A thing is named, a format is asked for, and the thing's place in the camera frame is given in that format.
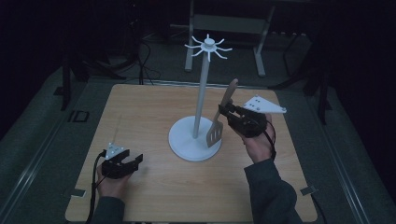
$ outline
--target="white bracket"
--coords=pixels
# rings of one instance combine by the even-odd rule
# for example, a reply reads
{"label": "white bracket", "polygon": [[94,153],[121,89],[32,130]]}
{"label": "white bracket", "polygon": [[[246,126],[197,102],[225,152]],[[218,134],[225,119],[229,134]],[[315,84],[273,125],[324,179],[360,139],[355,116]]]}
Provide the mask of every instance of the white bracket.
{"label": "white bracket", "polygon": [[244,103],[244,108],[257,112],[257,113],[270,113],[270,114],[275,114],[275,113],[286,113],[287,110],[285,107],[281,107],[279,105],[276,105],[274,103],[271,103],[264,98],[260,97],[259,95],[255,95],[253,98],[251,98],[249,101]]}
{"label": "white bracket", "polygon": [[106,151],[106,160],[110,160],[111,158],[119,155],[124,151],[124,147],[118,147],[113,143],[108,143],[107,151]]}

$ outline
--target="person's arm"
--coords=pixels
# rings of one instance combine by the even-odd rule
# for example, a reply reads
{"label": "person's arm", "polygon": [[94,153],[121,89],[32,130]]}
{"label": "person's arm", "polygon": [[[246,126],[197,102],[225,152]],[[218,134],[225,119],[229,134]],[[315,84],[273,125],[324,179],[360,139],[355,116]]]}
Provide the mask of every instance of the person's arm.
{"label": "person's arm", "polygon": [[[271,115],[266,115],[266,118],[272,121]],[[267,125],[265,131],[274,142],[275,130],[272,125]],[[236,133],[242,138],[247,154],[254,163],[245,168],[254,223],[303,223],[294,208],[296,192],[280,178],[271,159],[272,144],[268,138],[264,133],[252,138]]]}
{"label": "person's arm", "polygon": [[97,167],[99,202],[93,213],[91,224],[121,224],[125,203],[122,197],[131,175],[121,179],[110,179],[102,176],[102,165]]}
{"label": "person's arm", "polygon": [[283,181],[272,159],[245,168],[254,223],[303,223],[294,206],[294,188]]}

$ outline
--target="white hook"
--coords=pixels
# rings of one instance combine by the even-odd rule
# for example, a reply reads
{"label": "white hook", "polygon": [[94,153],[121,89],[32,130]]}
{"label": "white hook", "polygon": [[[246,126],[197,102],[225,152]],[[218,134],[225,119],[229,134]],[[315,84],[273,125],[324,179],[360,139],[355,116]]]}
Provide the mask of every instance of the white hook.
{"label": "white hook", "polygon": [[184,46],[186,46],[186,47],[189,48],[189,49],[198,49],[198,48],[201,48],[201,50],[198,51],[198,53],[192,54],[192,55],[191,55],[192,57],[195,57],[195,56],[199,55],[200,53],[202,53],[203,51],[205,51],[205,52],[207,52],[207,60],[208,60],[208,61],[210,61],[210,53],[211,53],[211,52],[215,52],[221,59],[227,59],[226,57],[221,56],[221,55],[217,52],[217,49],[222,50],[222,51],[230,51],[230,50],[232,50],[232,49],[221,49],[221,48],[218,48],[217,45],[221,44],[221,43],[224,41],[224,39],[222,39],[222,40],[220,40],[220,42],[216,43],[215,40],[209,38],[209,35],[206,35],[206,39],[205,39],[204,42],[201,42],[201,41],[195,39],[194,36],[192,36],[192,40],[194,40],[196,43],[201,44],[200,46],[189,46],[189,45],[184,45]]}

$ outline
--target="round white base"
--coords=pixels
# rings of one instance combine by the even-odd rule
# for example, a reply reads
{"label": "round white base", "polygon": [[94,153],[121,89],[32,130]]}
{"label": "round white base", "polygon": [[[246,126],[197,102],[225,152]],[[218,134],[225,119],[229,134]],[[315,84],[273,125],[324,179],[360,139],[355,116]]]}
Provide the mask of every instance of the round white base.
{"label": "round white base", "polygon": [[193,138],[195,116],[178,120],[169,132],[169,145],[172,150],[186,161],[204,161],[214,156],[220,149],[221,140],[207,147],[206,134],[212,125],[210,119],[201,118],[198,137]]}

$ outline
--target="wooden handle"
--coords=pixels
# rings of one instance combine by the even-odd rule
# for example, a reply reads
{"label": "wooden handle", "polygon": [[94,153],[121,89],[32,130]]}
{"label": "wooden handle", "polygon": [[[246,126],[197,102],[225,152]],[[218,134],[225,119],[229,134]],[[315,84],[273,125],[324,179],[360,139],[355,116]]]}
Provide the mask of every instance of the wooden handle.
{"label": "wooden handle", "polygon": [[223,99],[221,100],[222,106],[227,105],[227,103],[231,100],[233,93],[235,92],[236,88],[238,87],[238,78],[235,78],[230,85],[228,85],[227,90],[224,93]]}

